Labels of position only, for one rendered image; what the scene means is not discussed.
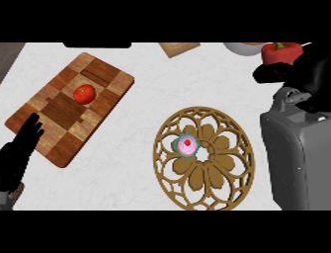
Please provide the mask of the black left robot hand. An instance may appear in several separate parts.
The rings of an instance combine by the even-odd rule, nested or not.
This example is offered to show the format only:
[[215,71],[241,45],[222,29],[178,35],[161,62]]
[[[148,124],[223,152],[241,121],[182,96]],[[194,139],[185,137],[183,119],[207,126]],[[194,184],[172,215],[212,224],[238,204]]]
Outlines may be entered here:
[[16,136],[0,149],[0,192],[12,193],[21,184],[28,161],[45,130],[40,116],[31,114]]

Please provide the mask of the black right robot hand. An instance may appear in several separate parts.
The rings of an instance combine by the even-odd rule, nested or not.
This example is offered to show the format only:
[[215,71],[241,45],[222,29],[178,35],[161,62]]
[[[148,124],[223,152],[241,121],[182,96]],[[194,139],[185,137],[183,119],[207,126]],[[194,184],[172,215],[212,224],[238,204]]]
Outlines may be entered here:
[[253,78],[259,83],[281,82],[284,87],[309,93],[311,98],[296,104],[305,112],[331,112],[331,43],[309,43],[293,64],[262,64]]

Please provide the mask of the red bell pepper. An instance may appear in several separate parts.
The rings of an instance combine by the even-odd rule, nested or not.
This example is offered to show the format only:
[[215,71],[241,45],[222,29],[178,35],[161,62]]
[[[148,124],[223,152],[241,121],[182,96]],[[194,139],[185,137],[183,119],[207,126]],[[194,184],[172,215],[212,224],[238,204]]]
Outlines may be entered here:
[[302,45],[296,42],[268,43],[262,48],[263,65],[274,63],[293,64],[302,55]]

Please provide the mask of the round brown ornate placemat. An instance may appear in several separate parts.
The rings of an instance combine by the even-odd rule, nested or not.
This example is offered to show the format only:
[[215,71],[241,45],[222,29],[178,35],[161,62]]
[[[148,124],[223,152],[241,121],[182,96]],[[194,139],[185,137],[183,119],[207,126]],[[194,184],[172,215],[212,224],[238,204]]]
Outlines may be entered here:
[[[191,159],[182,159],[172,147],[183,133],[200,143]],[[189,107],[166,119],[154,142],[154,169],[166,196],[182,209],[237,207],[251,189],[256,161],[244,130],[225,113]]]

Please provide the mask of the checkered wooden cutting board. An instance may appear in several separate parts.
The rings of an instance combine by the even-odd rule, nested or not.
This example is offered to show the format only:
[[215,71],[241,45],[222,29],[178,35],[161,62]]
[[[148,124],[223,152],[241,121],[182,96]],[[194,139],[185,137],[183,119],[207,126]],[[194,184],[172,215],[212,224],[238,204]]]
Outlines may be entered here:
[[[6,120],[6,128],[18,132],[30,114],[39,114],[45,134],[36,150],[58,168],[71,162],[133,83],[127,72],[83,52]],[[73,98],[81,85],[96,94],[86,105]]]

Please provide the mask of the white bowl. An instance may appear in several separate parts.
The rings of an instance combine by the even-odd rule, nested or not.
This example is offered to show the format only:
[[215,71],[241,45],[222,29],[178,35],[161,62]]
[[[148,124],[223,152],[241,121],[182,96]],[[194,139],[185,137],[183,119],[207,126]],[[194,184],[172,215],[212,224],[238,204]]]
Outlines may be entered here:
[[263,42],[225,42],[226,48],[238,55],[253,56],[262,52]]

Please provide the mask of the red tomato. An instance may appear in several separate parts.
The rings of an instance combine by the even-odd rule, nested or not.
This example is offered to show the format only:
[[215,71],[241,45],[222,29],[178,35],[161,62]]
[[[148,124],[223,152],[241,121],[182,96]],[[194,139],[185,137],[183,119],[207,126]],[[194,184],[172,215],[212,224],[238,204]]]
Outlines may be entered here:
[[79,86],[73,92],[73,99],[80,105],[89,104],[95,100],[95,96],[95,88],[89,84]]

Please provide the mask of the tan wooden square board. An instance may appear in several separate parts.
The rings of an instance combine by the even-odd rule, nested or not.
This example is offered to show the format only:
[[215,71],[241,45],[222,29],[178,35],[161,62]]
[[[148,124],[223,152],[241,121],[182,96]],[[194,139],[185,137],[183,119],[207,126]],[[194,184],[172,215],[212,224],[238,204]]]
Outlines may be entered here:
[[161,42],[160,46],[167,57],[175,57],[200,46],[198,42]]

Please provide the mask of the pink frosted cupcake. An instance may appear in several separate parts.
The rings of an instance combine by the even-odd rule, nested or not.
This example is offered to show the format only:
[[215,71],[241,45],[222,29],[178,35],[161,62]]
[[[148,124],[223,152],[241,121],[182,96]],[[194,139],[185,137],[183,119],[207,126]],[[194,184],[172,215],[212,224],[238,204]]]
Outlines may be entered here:
[[173,142],[173,151],[182,159],[191,159],[200,149],[200,143],[197,138],[189,134],[183,133]]

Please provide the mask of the black flat object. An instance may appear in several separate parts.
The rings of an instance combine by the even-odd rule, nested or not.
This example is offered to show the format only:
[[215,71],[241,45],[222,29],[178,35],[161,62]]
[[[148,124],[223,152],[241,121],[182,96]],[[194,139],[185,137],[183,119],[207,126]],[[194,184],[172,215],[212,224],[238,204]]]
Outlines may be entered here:
[[130,48],[130,42],[64,42],[70,48]]

